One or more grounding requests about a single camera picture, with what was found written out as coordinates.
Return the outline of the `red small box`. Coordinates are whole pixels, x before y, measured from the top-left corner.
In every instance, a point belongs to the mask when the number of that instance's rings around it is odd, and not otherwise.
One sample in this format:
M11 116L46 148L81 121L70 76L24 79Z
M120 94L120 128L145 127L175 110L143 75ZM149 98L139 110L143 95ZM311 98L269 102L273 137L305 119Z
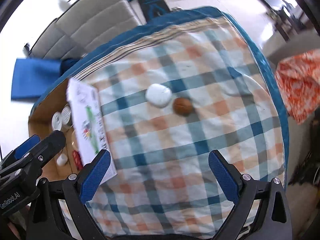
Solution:
M83 169L83 164L82 164L82 160L81 160L79 152L74 150L72 152L72 156L73 156L74 163L76 165L77 170L81 171Z

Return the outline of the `grey quilted cushion right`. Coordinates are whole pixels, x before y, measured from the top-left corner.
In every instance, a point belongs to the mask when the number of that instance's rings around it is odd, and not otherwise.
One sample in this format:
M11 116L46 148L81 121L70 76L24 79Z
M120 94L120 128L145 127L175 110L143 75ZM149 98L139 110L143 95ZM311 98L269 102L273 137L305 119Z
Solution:
M127 0L77 0L56 21L87 53L141 24Z

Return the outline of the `blue foam mat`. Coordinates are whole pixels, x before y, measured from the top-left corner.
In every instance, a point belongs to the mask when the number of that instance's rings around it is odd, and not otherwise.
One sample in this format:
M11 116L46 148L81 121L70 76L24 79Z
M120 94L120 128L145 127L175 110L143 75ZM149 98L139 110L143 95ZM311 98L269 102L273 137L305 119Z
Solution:
M61 61L37 58L17 59L11 85L11 99L39 98L60 77Z

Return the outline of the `silver round tin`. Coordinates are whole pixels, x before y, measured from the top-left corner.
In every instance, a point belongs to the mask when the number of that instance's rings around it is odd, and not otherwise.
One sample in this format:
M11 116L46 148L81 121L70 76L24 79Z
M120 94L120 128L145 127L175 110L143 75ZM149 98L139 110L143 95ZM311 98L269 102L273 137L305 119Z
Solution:
M69 105L65 105L61 111L62 123L65 126L72 126L72 111Z

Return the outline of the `small white cylinder bottle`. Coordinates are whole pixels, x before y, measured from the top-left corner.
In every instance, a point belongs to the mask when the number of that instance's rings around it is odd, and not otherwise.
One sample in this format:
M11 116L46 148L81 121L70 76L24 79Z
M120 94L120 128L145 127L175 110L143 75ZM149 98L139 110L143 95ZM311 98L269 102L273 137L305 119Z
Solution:
M62 167L67 163L67 161L68 161L67 155L64 153L61 153L56 160L56 164L57 166Z

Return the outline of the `plaid blue-edged tablecloth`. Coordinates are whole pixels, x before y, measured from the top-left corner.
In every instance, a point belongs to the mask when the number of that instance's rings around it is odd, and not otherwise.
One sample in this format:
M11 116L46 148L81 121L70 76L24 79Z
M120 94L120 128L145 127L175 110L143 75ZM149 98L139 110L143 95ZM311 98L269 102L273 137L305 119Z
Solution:
M33 109L69 77L99 91L117 175L87 207L109 238L213 237L232 204L209 168L212 150L256 180L286 179L289 129L272 70L219 9L172 12L122 33L78 61ZM154 83L172 91L165 107L146 101ZM189 99L193 112L177 115L176 98Z

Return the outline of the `grey quilted cushion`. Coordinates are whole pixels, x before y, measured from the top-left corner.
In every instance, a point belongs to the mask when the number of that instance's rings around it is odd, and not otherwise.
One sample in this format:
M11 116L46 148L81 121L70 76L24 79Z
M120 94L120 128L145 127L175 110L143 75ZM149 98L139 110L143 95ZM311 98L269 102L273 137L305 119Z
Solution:
M78 59L85 51L52 22L43 31L29 51L29 57L38 59Z
M87 53L141 24L127 0L77 0L56 21Z

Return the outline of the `white egg-shaped case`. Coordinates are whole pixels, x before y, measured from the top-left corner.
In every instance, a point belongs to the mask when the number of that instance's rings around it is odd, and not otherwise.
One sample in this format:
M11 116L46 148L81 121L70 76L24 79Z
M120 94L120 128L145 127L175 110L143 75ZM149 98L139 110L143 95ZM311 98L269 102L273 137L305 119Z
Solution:
M145 93L146 101L159 108L168 105L171 97L171 89L158 83L150 85Z

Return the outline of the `brown walnut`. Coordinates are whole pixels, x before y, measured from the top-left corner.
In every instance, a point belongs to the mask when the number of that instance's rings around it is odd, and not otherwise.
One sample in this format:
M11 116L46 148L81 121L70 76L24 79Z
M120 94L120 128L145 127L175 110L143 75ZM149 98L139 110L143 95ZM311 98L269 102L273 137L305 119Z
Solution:
M187 98L176 98L172 104L173 111L177 115L188 116L193 112L193 104Z

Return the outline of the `orange patterned cloth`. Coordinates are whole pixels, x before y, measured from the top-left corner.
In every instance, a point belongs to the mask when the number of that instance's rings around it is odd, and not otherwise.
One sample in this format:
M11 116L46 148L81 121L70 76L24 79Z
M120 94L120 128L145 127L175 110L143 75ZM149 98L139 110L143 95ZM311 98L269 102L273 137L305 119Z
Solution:
M302 124L319 107L319 49L279 61L274 77L289 116Z

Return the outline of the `cardboard box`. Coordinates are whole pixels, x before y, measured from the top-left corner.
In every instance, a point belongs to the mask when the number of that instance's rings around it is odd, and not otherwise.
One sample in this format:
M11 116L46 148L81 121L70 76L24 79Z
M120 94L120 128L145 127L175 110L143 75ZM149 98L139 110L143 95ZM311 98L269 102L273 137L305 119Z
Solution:
M50 181L67 178L71 173L79 173L74 163L72 152L78 151L82 164L90 163L100 150L109 150L104 121L100 110L100 98L97 88L71 78L55 87L36 105L29 116L30 135L41 139L52 133L52 116L69 105L72 111L72 126L62 127L66 145L44 168L43 176ZM64 153L67 163L59 167L58 156Z

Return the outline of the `grey quilted cushion left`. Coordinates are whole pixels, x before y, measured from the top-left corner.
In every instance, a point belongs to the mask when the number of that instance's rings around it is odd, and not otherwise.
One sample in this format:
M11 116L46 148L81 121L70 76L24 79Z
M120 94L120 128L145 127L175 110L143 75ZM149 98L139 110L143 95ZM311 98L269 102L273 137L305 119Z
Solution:
M78 59L85 51L52 22L43 31L29 51L29 57L38 59Z

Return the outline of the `white purifying cream jar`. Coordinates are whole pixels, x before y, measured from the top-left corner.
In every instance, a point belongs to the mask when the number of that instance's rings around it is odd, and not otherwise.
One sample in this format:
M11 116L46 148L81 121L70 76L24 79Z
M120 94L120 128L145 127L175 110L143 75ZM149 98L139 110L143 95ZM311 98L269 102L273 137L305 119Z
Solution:
M62 115L60 112L55 112L52 116L52 130L62 131L63 123L62 123Z

